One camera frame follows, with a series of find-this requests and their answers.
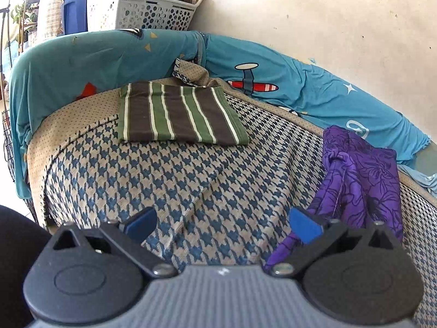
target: folded cloth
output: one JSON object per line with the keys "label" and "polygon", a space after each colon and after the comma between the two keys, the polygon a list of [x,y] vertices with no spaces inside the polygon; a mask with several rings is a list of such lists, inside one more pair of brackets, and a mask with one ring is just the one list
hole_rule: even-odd
{"label": "folded cloth", "polygon": [[437,198],[437,174],[427,176],[420,171],[414,170],[407,165],[398,164],[398,170],[412,178],[433,197]]}
{"label": "folded cloth", "polygon": [[[374,148],[357,134],[331,126],[323,132],[322,161],[327,174],[307,211],[341,219],[354,228],[383,221],[402,241],[396,152]],[[298,242],[291,232],[272,253],[266,269],[282,262]]]}
{"label": "folded cloth", "polygon": [[121,88],[119,140],[178,140],[246,145],[249,137],[220,87],[153,82]]}

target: white wall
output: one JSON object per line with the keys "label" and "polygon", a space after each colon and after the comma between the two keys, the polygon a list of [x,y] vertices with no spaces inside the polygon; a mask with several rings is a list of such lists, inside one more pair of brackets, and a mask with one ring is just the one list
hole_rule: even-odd
{"label": "white wall", "polygon": [[436,11],[437,0],[205,0],[191,29],[314,58],[436,140]]}

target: white laundry basket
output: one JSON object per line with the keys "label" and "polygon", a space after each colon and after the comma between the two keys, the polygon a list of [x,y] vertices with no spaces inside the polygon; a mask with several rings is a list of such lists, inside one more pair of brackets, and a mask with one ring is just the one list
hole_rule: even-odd
{"label": "white laundry basket", "polygon": [[88,31],[187,30],[201,2],[193,5],[178,0],[87,0]]}

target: orange triangle print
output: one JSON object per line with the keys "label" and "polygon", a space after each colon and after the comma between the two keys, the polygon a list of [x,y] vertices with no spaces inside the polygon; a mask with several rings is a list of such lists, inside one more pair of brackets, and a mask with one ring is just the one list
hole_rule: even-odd
{"label": "orange triangle print", "polygon": [[85,85],[84,90],[82,91],[82,93],[78,97],[76,97],[76,100],[83,99],[85,97],[95,95],[96,93],[97,93],[97,87],[95,87],[91,83],[88,83],[88,84]]}

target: blue container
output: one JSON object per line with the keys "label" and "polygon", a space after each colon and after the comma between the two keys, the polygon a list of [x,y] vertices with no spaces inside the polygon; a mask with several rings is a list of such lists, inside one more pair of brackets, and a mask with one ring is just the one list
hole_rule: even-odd
{"label": "blue container", "polygon": [[88,31],[87,0],[64,0],[61,15],[64,34]]}

